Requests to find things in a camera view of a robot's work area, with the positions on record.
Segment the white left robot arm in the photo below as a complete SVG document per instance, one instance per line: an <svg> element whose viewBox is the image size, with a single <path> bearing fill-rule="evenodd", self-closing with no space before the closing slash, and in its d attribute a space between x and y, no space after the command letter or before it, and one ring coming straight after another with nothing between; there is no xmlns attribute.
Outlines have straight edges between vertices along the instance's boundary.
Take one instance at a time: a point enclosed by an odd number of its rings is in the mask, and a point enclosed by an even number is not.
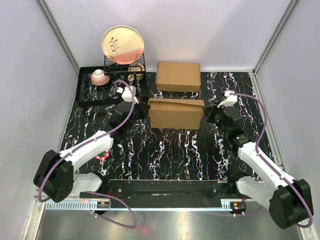
<svg viewBox="0 0 320 240"><path fill-rule="evenodd" d="M96 173L78 173L78 169L103 151L109 151L124 138L138 120L148 116L150 106L138 102L120 102L111 109L104 128L90 138L69 148L56 152L47 151L36 171L33 184L38 187L38 200L59 203L70 194L89 192L97 198L108 193L108 186Z"/></svg>

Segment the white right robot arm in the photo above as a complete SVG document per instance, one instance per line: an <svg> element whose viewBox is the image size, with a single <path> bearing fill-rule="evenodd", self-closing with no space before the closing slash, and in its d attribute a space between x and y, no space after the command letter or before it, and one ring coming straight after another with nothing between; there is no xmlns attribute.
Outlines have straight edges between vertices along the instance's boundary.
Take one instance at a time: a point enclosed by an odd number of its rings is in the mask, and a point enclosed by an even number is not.
<svg viewBox="0 0 320 240"><path fill-rule="evenodd" d="M236 107L207 106L205 121L214 123L222 133L222 144L245 162L262 179L254 180L244 172L236 173L228 180L227 192L232 198L249 197L268 210L270 217L281 229L308 220L313 223L313 202L310 185L297 180L280 169L257 142L245 132L240 111Z"/></svg>

